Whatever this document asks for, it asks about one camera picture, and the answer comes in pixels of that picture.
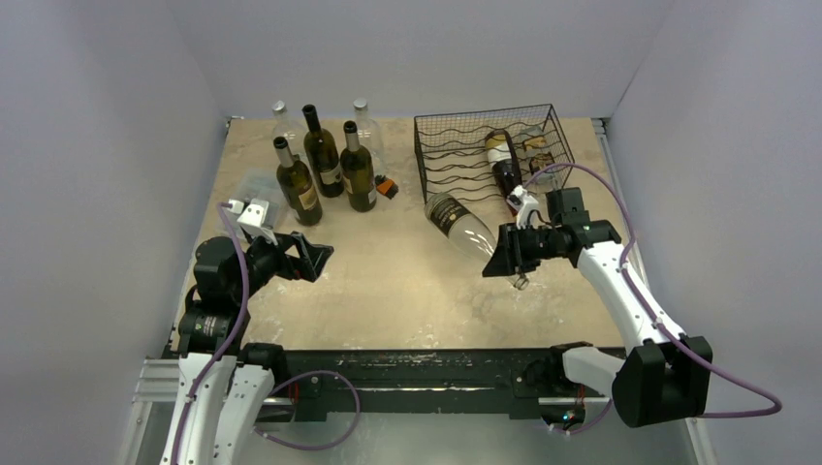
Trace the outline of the red bottle gold cap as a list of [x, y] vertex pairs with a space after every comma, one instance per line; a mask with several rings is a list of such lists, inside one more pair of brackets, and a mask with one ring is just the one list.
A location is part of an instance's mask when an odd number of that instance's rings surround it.
[[484, 146], [494, 182], [507, 200], [514, 189], [522, 184], [513, 140], [506, 130], [497, 129], [485, 136]]

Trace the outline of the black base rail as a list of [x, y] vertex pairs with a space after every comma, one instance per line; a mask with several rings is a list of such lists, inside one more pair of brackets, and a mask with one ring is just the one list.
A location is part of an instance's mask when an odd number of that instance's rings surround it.
[[575, 385], [548, 349], [285, 350], [253, 343], [240, 364], [269, 368], [282, 388], [265, 401], [263, 422], [324, 421], [330, 414], [492, 414], [576, 423], [605, 395]]

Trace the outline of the clear slim bottle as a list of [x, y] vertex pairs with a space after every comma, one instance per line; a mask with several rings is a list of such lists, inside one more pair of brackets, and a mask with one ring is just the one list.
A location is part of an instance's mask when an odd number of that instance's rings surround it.
[[448, 193], [430, 196], [425, 202], [424, 213], [449, 243], [468, 259], [474, 273], [483, 278], [482, 272], [497, 246], [497, 237], [486, 223]]

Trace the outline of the orange hex key set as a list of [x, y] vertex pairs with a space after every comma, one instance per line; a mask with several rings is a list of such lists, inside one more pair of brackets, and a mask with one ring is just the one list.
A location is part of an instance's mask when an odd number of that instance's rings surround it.
[[375, 182], [376, 190], [387, 199], [393, 199], [398, 193], [396, 183], [385, 175], [377, 175]]

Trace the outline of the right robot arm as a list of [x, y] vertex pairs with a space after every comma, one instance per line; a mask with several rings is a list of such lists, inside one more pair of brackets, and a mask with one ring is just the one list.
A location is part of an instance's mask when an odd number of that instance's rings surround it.
[[534, 227], [530, 217], [539, 202], [522, 186], [510, 193], [516, 220], [500, 226], [483, 276], [523, 278], [543, 261], [568, 260], [605, 304], [626, 352], [619, 358], [585, 344], [560, 347], [544, 369], [547, 387], [558, 394], [592, 388], [611, 399], [629, 427], [702, 415], [711, 372], [697, 360], [711, 361], [708, 341], [687, 335], [661, 310], [623, 257], [613, 225], [590, 219], [580, 189], [551, 191], [547, 199], [555, 218]]

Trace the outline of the clear glass bottle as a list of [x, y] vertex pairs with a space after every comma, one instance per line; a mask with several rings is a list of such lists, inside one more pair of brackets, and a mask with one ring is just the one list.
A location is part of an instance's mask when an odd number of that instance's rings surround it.
[[284, 101], [277, 101], [271, 106], [274, 120], [272, 137], [283, 137], [288, 141], [291, 151], [297, 155], [304, 163], [308, 164], [308, 158], [304, 150], [304, 137], [307, 133], [306, 127], [300, 123], [288, 108]]
[[376, 175], [385, 175], [386, 167], [385, 144], [380, 125], [369, 113], [365, 98], [358, 98], [353, 102], [354, 120], [358, 126], [359, 140], [371, 154]]

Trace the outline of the clear plastic organizer box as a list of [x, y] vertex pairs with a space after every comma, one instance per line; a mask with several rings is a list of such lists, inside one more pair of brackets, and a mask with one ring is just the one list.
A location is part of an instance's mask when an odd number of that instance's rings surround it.
[[244, 204], [254, 199], [268, 202], [266, 224], [272, 227], [276, 227], [287, 213], [287, 203], [274, 170], [248, 169], [229, 199]]

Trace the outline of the green bottle silver cap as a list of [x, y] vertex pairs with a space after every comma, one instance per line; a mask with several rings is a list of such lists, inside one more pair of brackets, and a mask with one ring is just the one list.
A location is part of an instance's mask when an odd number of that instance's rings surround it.
[[284, 137], [275, 137], [273, 147], [279, 160], [276, 179], [297, 221], [303, 226], [318, 224], [323, 210], [309, 167]]

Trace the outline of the dark green wine bottle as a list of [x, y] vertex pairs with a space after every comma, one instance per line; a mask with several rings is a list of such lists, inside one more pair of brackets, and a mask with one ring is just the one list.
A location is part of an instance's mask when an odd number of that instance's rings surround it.
[[339, 154], [332, 133], [323, 128], [314, 105], [301, 109], [307, 125], [303, 146], [315, 174], [319, 192], [327, 198], [343, 193]]

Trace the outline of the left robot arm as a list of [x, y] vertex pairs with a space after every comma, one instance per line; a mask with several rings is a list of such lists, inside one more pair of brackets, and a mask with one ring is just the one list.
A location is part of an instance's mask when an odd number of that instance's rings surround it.
[[163, 464], [231, 464], [268, 396], [289, 383], [284, 349], [242, 341], [250, 297], [273, 278], [315, 282], [332, 256], [300, 232], [242, 248], [216, 236], [195, 252], [195, 284], [178, 323], [178, 381]]

